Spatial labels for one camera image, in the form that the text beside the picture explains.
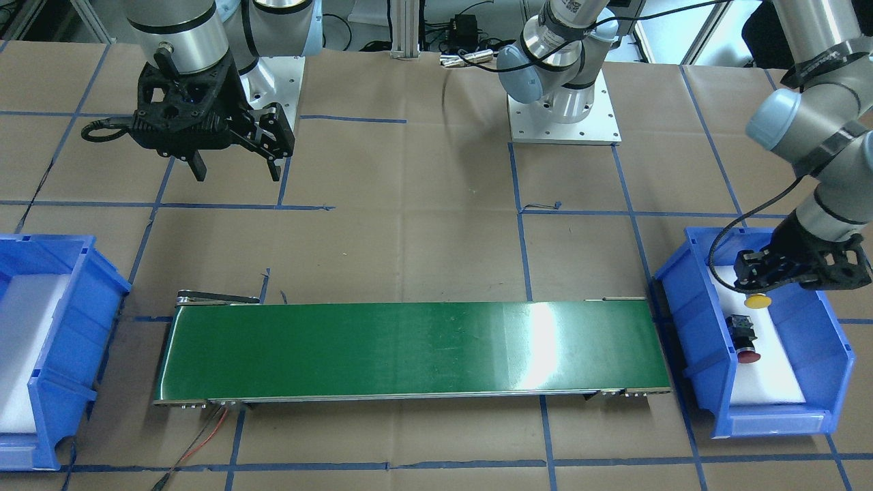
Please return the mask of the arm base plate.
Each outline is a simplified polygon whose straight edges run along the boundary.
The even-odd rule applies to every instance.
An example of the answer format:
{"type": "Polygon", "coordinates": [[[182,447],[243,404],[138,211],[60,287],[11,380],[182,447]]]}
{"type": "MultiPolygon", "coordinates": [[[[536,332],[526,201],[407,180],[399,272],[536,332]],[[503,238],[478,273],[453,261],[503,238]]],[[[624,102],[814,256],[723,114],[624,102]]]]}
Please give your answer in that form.
{"type": "Polygon", "coordinates": [[[274,104],[281,106],[287,127],[294,130],[305,65],[305,57],[263,57],[240,69],[238,75],[256,120],[274,104]]]}
{"type": "Polygon", "coordinates": [[[530,104],[506,100],[515,143],[615,145],[623,140],[603,72],[583,90],[559,87],[530,104]]]}

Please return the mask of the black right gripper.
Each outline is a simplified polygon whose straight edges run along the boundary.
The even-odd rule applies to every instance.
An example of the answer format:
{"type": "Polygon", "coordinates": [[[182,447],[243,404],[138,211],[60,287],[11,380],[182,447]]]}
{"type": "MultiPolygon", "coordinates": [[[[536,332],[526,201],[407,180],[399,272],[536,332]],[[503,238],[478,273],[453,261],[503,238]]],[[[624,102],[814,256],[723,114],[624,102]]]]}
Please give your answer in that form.
{"type": "Polygon", "coordinates": [[[271,179],[280,180],[282,162],[295,146],[292,126],[281,104],[250,108],[233,59],[177,81],[146,64],[137,90],[129,134],[141,147],[185,160],[194,178],[204,181],[208,168],[199,150],[237,144],[261,155],[271,179]]]}

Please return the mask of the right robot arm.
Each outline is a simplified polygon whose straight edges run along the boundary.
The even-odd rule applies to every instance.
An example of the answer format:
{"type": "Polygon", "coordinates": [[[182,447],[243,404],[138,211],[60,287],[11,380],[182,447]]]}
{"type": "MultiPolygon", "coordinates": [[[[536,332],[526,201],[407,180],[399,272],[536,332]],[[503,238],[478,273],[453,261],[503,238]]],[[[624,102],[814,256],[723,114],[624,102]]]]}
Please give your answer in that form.
{"type": "Polygon", "coordinates": [[[280,180],[293,154],[306,59],[322,50],[319,1],[125,1],[146,56],[135,143],[190,166],[205,180],[203,150],[240,146],[280,180]]]}

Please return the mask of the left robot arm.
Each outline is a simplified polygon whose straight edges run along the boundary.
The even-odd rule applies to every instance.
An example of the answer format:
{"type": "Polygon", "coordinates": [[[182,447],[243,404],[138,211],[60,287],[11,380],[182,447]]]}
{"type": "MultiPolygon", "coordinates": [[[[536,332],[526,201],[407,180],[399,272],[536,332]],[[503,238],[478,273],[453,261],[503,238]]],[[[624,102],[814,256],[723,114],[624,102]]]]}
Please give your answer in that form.
{"type": "MultiPolygon", "coordinates": [[[[742,250],[730,291],[758,295],[788,284],[851,290],[870,284],[861,230],[871,221],[871,38],[849,1],[776,1],[794,65],[760,104],[746,134],[817,186],[760,250],[742,250]]],[[[521,104],[545,102],[561,123],[583,102],[617,37],[605,1],[548,1],[503,47],[495,74],[521,104]]]]}

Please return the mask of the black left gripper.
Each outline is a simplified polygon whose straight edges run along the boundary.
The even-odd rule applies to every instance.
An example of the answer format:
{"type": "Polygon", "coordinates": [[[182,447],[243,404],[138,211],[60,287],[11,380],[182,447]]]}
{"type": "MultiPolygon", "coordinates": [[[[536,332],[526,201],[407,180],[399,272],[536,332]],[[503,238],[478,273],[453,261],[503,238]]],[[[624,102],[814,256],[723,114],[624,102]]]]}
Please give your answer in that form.
{"type": "Polygon", "coordinates": [[[766,293],[789,284],[813,290],[852,290],[871,283],[871,267],[863,237],[853,233],[845,241],[820,239],[786,218],[760,251],[741,250],[734,261],[734,290],[766,293]]]}

